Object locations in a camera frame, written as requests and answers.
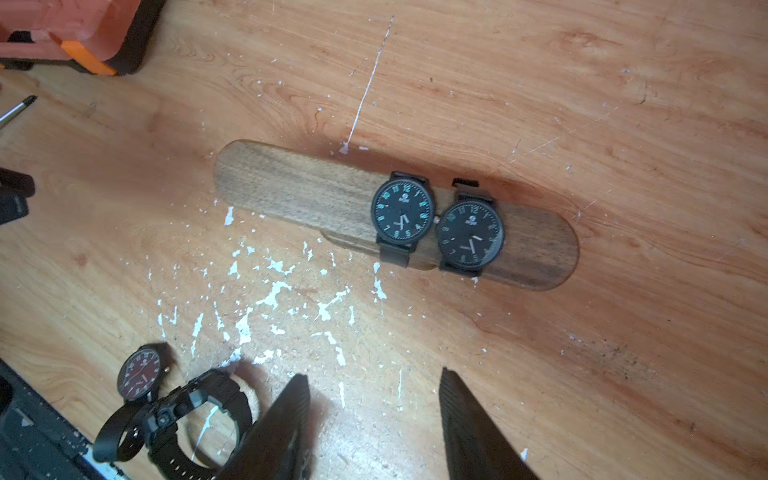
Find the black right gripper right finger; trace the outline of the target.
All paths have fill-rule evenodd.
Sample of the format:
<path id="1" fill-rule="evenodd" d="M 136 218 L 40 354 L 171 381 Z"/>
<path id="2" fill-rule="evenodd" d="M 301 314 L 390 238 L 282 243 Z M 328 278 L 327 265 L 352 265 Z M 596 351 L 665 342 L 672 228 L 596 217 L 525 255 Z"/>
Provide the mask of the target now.
<path id="1" fill-rule="evenodd" d="M 439 404 L 451 479 L 535 479 L 459 374 L 443 368 Z"/>

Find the black slim round watch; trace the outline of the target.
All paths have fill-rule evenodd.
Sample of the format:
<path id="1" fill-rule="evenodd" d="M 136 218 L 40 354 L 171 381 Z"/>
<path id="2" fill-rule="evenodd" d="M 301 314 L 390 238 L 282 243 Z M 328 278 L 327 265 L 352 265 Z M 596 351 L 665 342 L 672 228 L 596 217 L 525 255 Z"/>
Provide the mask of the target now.
<path id="1" fill-rule="evenodd" d="M 419 241 L 433 225 L 435 214 L 429 180 L 393 171 L 371 202 L 380 261 L 406 268 Z"/>

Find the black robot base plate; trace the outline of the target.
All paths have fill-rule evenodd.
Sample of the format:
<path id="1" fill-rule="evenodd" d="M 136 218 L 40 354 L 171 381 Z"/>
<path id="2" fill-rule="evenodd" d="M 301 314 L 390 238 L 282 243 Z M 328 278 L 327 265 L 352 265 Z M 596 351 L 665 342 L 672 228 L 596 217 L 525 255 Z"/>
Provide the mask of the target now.
<path id="1" fill-rule="evenodd" d="M 7 363 L 1 364 L 3 479 L 125 479 L 97 463 L 91 442 Z"/>

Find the black chunky sport watch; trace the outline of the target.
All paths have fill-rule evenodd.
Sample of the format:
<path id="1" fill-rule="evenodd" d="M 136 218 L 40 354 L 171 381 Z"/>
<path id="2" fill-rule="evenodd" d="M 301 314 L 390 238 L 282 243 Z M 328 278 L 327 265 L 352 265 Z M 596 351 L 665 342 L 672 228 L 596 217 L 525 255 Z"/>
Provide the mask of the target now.
<path id="1" fill-rule="evenodd" d="M 235 453 L 253 423 L 249 399 L 222 370 L 212 369 L 171 391 L 143 421 L 151 463 L 165 479 L 215 479 L 225 458 L 213 458 L 209 440 Z"/>

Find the black watch placed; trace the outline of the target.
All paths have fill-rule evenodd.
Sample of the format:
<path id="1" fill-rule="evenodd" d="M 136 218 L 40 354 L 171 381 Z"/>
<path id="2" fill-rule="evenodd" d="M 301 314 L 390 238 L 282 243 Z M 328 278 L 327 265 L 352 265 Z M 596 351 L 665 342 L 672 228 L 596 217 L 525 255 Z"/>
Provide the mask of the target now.
<path id="1" fill-rule="evenodd" d="M 478 277 L 500 254 L 505 237 L 495 198 L 475 180 L 455 178 L 455 201 L 441 215 L 439 269 Z"/>

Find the dark wooden watch stand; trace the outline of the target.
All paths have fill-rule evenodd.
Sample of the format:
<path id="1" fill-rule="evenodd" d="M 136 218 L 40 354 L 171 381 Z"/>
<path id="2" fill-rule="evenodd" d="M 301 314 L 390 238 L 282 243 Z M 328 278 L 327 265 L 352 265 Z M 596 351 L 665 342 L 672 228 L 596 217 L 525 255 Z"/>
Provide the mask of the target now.
<path id="1" fill-rule="evenodd" d="M 456 177 L 478 181 L 497 200 L 504 246 L 498 259 L 485 267 L 483 277 L 546 291 L 576 270 L 577 234 L 553 211 L 553 194 L 470 167 L 452 171 L 380 152 L 318 157 L 237 140 L 220 151 L 214 179 L 218 194 L 235 206 L 317 230 L 333 244 L 378 256 L 371 202 L 393 171 L 427 178 L 439 211 L 453 202 L 451 182 Z"/>

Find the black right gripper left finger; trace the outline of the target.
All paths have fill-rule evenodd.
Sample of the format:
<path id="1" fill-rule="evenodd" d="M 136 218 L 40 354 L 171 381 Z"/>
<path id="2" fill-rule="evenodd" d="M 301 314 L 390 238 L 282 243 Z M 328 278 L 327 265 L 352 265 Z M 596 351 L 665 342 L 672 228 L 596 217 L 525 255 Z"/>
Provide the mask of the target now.
<path id="1" fill-rule="evenodd" d="M 215 475 L 224 479 L 307 479 L 311 393 L 308 377 L 295 375 L 267 413 Z"/>

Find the black watch dark red dial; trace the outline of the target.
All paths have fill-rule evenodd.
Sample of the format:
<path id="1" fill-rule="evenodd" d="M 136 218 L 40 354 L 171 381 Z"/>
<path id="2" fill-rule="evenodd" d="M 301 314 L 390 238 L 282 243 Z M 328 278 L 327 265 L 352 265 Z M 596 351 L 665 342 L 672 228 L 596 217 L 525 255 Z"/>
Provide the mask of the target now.
<path id="1" fill-rule="evenodd" d="M 150 404 L 159 397 L 171 363 L 172 354 L 166 342 L 142 345 L 123 363 L 116 380 L 123 405 L 107 419 L 93 443 L 96 462 L 125 462 L 142 449 L 144 418 Z"/>

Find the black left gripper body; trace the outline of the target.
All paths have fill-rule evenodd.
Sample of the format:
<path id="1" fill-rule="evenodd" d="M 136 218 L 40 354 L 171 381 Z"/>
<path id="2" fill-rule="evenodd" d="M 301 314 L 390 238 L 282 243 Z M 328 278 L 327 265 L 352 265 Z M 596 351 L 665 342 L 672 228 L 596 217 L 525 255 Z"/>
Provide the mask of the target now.
<path id="1" fill-rule="evenodd" d="M 0 224 L 10 223 L 29 214 L 27 199 L 35 194 L 32 176 L 0 168 L 1 211 Z"/>

